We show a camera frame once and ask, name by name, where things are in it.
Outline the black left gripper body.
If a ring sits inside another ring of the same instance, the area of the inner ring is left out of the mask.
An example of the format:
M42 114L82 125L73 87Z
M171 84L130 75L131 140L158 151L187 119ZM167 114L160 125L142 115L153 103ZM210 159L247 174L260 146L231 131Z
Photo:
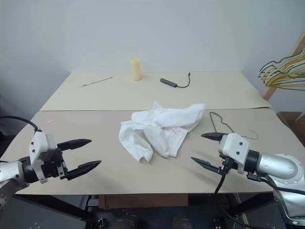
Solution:
M46 178L59 177L60 179L68 179L68 169L60 148L41 152L39 159L43 162L41 168Z

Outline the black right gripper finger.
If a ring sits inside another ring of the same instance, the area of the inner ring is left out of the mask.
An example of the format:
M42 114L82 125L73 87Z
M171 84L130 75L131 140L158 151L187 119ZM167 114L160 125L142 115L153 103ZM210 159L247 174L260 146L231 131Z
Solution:
M212 171L212 172L215 172L215 173L220 173L220 169L218 167L215 167L215 166L212 166L209 162L205 161L205 160L201 160L201 159L198 159L198 158L195 158L195 157L191 157L191 159L193 161L195 161L197 164L199 164L201 167L209 170L209 171Z
M205 133L201 134L201 137L221 142L222 138L226 135L226 133L219 133L219 132L212 132L212 133Z

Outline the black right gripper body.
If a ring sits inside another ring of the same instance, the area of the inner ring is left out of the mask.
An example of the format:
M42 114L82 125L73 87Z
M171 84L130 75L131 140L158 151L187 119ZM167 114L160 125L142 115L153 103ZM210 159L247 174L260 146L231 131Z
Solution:
M220 154L219 157L222 159L222 166L219 167L219 173L229 173L231 169L238 169L238 164L234 159L228 156Z

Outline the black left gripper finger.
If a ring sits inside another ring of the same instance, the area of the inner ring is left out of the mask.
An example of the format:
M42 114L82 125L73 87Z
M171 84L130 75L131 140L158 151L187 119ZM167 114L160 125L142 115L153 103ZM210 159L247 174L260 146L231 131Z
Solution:
M76 148L83 147L84 145L90 142L91 142L90 139L75 139L75 140L59 143L57 144L57 148L59 148L61 151L74 150Z
M98 160L98 161L91 161L91 162L87 162L85 164L79 165L76 169L67 172L66 179L72 180L77 177L83 176L86 173L93 170L94 168L96 168L101 162L102 162L101 160Z

